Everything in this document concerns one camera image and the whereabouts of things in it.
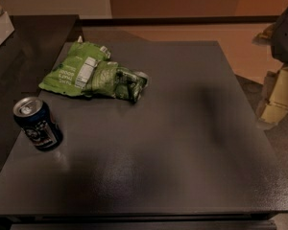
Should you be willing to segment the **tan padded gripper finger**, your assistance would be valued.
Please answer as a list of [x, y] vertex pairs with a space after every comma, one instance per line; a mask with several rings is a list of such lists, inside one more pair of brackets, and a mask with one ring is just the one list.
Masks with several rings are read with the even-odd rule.
[[268, 71], [256, 109], [259, 121], [277, 125], [288, 114], [288, 64], [276, 73]]

